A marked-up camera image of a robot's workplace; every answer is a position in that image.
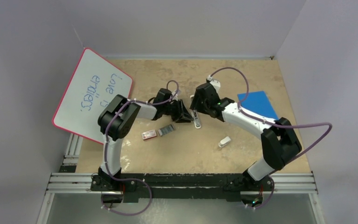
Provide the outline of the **white stapler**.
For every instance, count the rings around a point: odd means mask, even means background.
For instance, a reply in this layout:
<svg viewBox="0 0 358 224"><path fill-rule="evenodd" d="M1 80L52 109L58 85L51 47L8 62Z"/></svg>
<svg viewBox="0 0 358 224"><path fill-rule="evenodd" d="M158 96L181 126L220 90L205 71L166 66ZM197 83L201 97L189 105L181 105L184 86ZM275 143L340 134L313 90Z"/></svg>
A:
<svg viewBox="0 0 358 224"><path fill-rule="evenodd" d="M201 128L201 121L199 119L198 112L196 110L191 110L191 115L193 117L193 123L196 129Z"/></svg>

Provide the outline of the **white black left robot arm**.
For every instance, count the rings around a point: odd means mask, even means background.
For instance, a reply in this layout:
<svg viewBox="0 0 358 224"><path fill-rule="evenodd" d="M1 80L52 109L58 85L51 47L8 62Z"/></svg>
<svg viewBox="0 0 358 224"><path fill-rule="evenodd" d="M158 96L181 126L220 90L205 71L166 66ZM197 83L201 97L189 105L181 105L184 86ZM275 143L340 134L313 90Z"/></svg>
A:
<svg viewBox="0 0 358 224"><path fill-rule="evenodd" d="M170 116L175 123L191 123L193 117L185 108L183 100L168 89L161 88L147 102L130 100L116 95L100 114L97 123L104 135L103 162L98 170L102 185L109 191L120 186L121 148L124 137L138 119L158 120Z"/></svg>

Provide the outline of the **red white staple box sleeve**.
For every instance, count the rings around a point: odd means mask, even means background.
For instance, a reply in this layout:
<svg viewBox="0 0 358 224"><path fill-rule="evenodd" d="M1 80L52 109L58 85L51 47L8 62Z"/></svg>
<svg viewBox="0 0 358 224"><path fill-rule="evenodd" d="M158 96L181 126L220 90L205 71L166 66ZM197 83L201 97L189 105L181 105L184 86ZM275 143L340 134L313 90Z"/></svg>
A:
<svg viewBox="0 0 358 224"><path fill-rule="evenodd" d="M142 139L148 140L157 137L156 130L149 130L142 133Z"/></svg>

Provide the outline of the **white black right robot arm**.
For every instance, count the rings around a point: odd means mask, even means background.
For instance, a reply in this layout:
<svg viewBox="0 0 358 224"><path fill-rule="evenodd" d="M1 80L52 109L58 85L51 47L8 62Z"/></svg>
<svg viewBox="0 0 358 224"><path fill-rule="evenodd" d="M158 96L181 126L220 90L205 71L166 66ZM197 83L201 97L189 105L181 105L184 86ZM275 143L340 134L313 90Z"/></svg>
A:
<svg viewBox="0 0 358 224"><path fill-rule="evenodd" d="M262 157L247 168L238 183L254 190L262 179L284 168L301 150L301 143L286 118L278 120L248 112L232 99L220 98L212 82L195 89L190 108L222 122L240 127L257 137L262 144Z"/></svg>

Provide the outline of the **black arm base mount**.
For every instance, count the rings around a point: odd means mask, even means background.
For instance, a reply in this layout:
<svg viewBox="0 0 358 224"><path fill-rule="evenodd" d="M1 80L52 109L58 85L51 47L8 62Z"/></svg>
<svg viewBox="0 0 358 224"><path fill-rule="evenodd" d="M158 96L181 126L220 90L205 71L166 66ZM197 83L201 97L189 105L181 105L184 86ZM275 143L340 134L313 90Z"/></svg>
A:
<svg viewBox="0 0 358 224"><path fill-rule="evenodd" d="M91 175L91 191L116 192L125 203L139 199L223 199L227 202L260 203L263 193L272 190L270 177L254 187L238 183L242 173L148 174L123 173L123 181L111 185L98 174Z"/></svg>

